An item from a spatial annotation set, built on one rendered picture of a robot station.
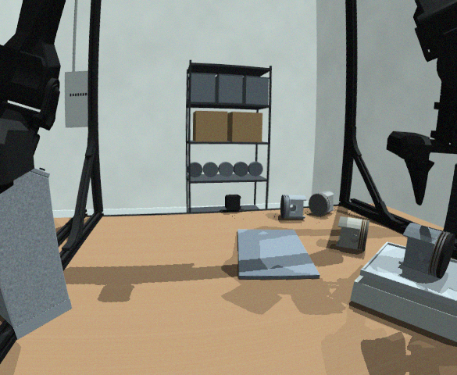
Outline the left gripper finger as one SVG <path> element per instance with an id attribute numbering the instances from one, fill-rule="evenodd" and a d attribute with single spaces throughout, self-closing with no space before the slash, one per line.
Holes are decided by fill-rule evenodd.
<path id="1" fill-rule="evenodd" d="M 402 157 L 400 157 L 400 158 L 402 158 Z M 405 164 L 407 165 L 407 168 L 409 171 L 409 175 L 410 175 L 410 178 L 412 181 L 412 188 L 413 188 L 415 199 L 416 199 L 416 204 L 422 205 L 426 186 L 427 186 L 428 172 L 431 169 L 431 167 L 434 165 L 434 162 L 432 162 L 430 160 L 423 161 L 423 160 L 412 160 L 412 159 L 406 159 L 406 158 L 402 158 L 402 159 L 405 160 Z M 415 165 L 413 165 L 412 163 L 415 163 Z"/>

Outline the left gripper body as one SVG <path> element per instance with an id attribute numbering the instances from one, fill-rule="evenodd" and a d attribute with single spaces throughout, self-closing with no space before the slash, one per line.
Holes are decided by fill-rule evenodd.
<path id="1" fill-rule="evenodd" d="M 403 158 L 423 161 L 429 161 L 431 152 L 457 154 L 457 142 L 446 140 L 449 124 L 457 112 L 457 95 L 440 95 L 434 109 L 438 109 L 438 116 L 436 130 L 430 133 L 433 139 L 412 132 L 392 131 L 387 138 L 387 150 Z"/>

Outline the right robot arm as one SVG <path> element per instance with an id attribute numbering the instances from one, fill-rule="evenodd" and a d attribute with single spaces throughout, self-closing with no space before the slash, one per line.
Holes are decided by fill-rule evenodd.
<path id="1" fill-rule="evenodd" d="M 34 153 L 39 128 L 50 130 L 55 122 L 61 65 L 54 43 L 65 2 L 23 0 L 16 33 L 0 45 L 0 118 L 20 121 L 30 131 Z"/>

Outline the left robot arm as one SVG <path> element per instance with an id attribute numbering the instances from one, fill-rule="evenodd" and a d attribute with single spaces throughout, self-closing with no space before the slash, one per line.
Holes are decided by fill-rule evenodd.
<path id="1" fill-rule="evenodd" d="M 457 0 L 415 2 L 415 32 L 425 60 L 437 59 L 441 95 L 457 95 Z M 449 124 L 446 140 L 457 142 L 457 112 Z"/>

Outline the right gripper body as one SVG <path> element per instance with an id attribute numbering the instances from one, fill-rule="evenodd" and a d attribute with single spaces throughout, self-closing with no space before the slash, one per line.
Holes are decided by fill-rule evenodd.
<path id="1" fill-rule="evenodd" d="M 34 169 L 30 131 L 16 120 L 0 118 L 0 185 Z"/>

